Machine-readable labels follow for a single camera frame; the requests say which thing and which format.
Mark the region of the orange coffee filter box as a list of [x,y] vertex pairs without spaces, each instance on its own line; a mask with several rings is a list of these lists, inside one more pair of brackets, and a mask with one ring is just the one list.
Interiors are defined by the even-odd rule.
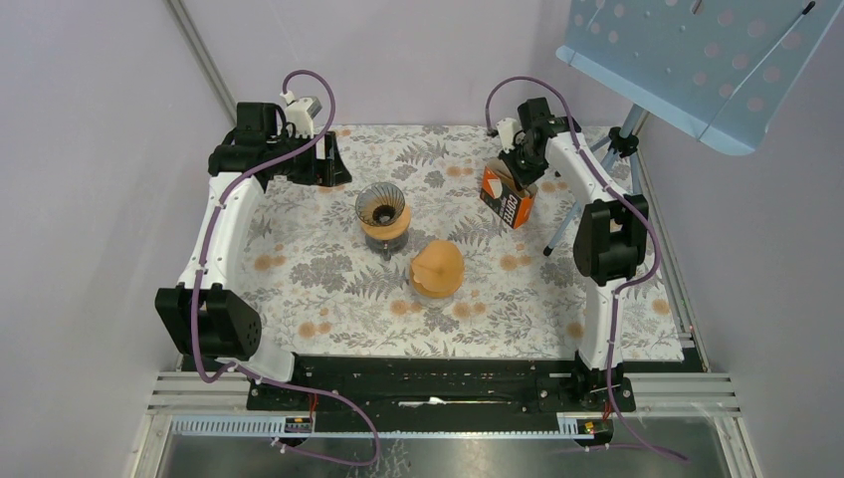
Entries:
[[537,192],[535,184],[518,189],[500,159],[486,162],[480,183],[480,198],[511,229],[519,229],[528,222]]

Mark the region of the brown paper coffee filter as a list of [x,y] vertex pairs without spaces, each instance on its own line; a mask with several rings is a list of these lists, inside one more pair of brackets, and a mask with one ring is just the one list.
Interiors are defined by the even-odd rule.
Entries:
[[415,277],[426,287],[437,288],[436,283],[450,283],[463,279],[464,257],[453,242],[431,241],[410,263],[411,278]]

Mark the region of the grey glass pitcher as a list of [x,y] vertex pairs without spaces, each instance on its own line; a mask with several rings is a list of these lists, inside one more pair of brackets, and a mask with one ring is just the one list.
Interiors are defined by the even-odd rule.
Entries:
[[402,251],[408,243],[409,232],[405,231],[392,239],[375,239],[365,236],[367,247],[385,261],[389,261],[393,255]]

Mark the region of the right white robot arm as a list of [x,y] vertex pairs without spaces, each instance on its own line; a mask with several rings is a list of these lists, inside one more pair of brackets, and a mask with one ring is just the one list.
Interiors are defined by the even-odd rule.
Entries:
[[582,207],[572,256],[586,280],[586,318],[575,355],[575,369],[583,375],[572,381],[570,394],[580,408],[594,410],[611,391],[600,372],[622,362],[615,349],[622,289],[645,260],[649,205],[643,195],[628,194],[609,176],[574,119],[554,116],[546,99],[525,101],[518,115],[497,124],[500,158],[515,186],[524,190],[552,168]]

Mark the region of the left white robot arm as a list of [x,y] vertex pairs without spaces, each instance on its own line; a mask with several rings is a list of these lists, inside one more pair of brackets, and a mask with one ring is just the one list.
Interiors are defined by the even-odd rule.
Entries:
[[181,354],[272,380],[271,397],[286,409],[306,402],[309,384],[294,373],[294,354],[271,344],[259,313],[235,288],[253,214],[273,179],[320,187],[351,181],[335,133],[316,134],[320,109],[315,97],[237,104],[235,127],[209,156],[208,201],[188,264],[154,300]]

